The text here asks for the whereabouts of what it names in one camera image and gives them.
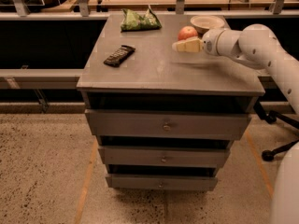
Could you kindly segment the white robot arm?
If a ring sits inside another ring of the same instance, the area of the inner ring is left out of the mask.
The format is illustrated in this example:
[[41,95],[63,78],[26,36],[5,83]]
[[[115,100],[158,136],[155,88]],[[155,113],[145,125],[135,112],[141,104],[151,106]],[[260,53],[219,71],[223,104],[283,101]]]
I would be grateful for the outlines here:
[[[172,49],[203,51],[252,69],[266,70],[299,114],[299,61],[281,47],[267,26],[252,24],[242,31],[211,29],[201,38],[191,37],[174,43]],[[299,224],[299,142],[290,147],[278,168],[270,224]]]

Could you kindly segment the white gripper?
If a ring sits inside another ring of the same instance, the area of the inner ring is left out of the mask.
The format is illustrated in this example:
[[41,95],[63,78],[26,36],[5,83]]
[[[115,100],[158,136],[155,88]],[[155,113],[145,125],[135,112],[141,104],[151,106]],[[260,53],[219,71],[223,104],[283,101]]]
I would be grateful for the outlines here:
[[218,56],[217,44],[223,29],[208,30],[202,37],[202,41],[198,36],[189,37],[186,40],[180,40],[172,45],[172,49],[177,52],[200,52],[203,49],[209,55]]

